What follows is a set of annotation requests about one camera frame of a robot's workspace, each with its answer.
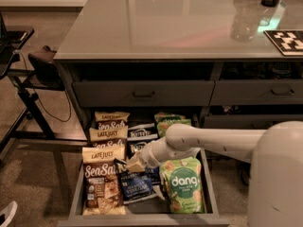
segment drawer handle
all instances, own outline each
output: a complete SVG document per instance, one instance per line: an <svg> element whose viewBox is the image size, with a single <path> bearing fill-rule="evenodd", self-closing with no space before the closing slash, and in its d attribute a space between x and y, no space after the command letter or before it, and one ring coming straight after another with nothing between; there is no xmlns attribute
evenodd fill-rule
<svg viewBox="0 0 303 227"><path fill-rule="evenodd" d="M275 96L293 96L294 90L290 89L288 92L285 92L285 93L276 93L273 89L271 89L271 93Z"/></svg>
<svg viewBox="0 0 303 227"><path fill-rule="evenodd" d="M148 93L148 94L138 94L136 92L133 92L133 97L136 97L136 98L150 98L150 97L154 97L154 92L151 92L151 93Z"/></svg>

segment drawer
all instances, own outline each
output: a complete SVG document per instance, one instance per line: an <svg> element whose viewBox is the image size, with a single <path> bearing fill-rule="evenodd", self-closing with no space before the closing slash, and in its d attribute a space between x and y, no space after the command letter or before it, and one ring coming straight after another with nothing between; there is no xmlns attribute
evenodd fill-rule
<svg viewBox="0 0 303 227"><path fill-rule="evenodd" d="M211 115L205 117L203 128L266 130L284 121L303 121L303 114Z"/></svg>
<svg viewBox="0 0 303 227"><path fill-rule="evenodd" d="M210 100L210 105L302 103L302 79L218 80Z"/></svg>
<svg viewBox="0 0 303 227"><path fill-rule="evenodd" d="M124 80L74 82L81 107L154 107L208 105L213 81Z"/></svg>
<svg viewBox="0 0 303 227"><path fill-rule="evenodd" d="M124 216L83 216L83 169L81 167L77 187L68 220L59 221L58 226L228 226L228 221L219 218L217 204L210 179L205 152L201 150L202 182L205 194L205 214L171 214L165 201L154 198L126 206Z"/></svg>

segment black cable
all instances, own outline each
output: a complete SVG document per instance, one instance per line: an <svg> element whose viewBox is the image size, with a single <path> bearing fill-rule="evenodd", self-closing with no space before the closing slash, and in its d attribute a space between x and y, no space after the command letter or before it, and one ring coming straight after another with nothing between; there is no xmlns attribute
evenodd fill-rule
<svg viewBox="0 0 303 227"><path fill-rule="evenodd" d="M22 57L22 59L23 59L23 61L24 61L24 64L25 64L25 68L26 68L26 71L27 71L27 75L29 76L29 72L28 72L28 69L27 69L27 61L26 61L26 59L25 59L23 53L22 53L20 50L18 50L18 54L21 55L21 57ZM35 94L38 96L38 93L36 92L36 90L35 90L34 88L32 88L32 90L33 90L33 91L35 92ZM59 117L57 117L57 116L51 114L51 113L45 108L45 105L44 105L43 102L40 100L40 97L39 97L39 96L38 96L38 101L40 102L42 108L45 110L45 112L46 112L48 115L50 115L51 117L53 117L53 118L55 118L55 119L57 119L57 120L59 120L59 121L61 121L61 122L63 122L63 123L66 123L66 122L68 122L68 121L70 120L70 118L71 118L71 116L72 116L72 107L71 107L71 103L70 103L70 100L69 100L69 97L68 97L67 92L66 92L65 90L64 90L64 92L65 92L66 99L67 99L67 102L68 102L68 110L69 110L69 114L68 114L67 119L60 119Z"/></svg>

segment concrete floor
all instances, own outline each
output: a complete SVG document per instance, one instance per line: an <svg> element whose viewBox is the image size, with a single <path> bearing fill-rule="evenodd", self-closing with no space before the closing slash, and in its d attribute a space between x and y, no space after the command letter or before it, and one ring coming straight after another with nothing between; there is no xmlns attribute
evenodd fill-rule
<svg viewBox="0 0 303 227"><path fill-rule="evenodd" d="M76 11L65 12L3 12L7 25L33 26L34 35L22 52L36 51L44 45L57 49L78 16ZM25 68L24 62L13 65ZM37 90L46 109L61 119L68 116L64 92ZM24 109L15 88L8 78L0 81L0 138ZM41 107L54 132L84 136L75 113L67 123L60 122ZM25 119L19 130L40 131L33 120ZM10 201L17 201L17 214L10 226L57 226L67 219L74 196L81 161L81 142L12 139L0 165L0 209ZM247 226L248 188L241 184L233 160L213 161L211 177L221 217L230 226Z"/></svg>

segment glossy gray countertop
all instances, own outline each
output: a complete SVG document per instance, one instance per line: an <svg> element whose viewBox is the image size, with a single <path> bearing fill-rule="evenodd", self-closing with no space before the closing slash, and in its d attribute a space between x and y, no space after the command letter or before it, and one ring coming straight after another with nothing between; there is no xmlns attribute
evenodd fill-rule
<svg viewBox="0 0 303 227"><path fill-rule="evenodd" d="M88 0L55 60L283 59L263 30L303 29L302 10L303 0Z"/></svg>

